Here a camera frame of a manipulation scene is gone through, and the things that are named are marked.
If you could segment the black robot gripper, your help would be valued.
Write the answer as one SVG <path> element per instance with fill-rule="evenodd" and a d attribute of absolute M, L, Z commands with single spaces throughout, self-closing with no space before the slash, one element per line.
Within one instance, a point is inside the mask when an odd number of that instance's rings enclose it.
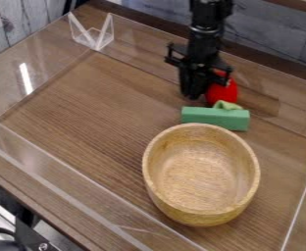
<path fill-rule="evenodd" d="M 223 30 L 219 28 L 191 28 L 186 44 L 167 44 L 164 62 L 180 68 L 180 93 L 191 100 L 200 97 L 208 85 L 228 85 L 232 68 L 219 57 L 222 35 Z"/>

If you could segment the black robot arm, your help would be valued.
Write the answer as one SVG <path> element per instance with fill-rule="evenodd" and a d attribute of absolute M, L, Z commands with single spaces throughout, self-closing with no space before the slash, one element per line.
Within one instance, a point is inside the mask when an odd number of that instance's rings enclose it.
<path fill-rule="evenodd" d="M 190 0 L 188 42 L 167 44 L 164 62 L 178 69 L 180 93 L 188 99 L 196 100 L 214 83 L 227 86 L 232 68 L 219 50 L 232 5 L 232 0 Z"/>

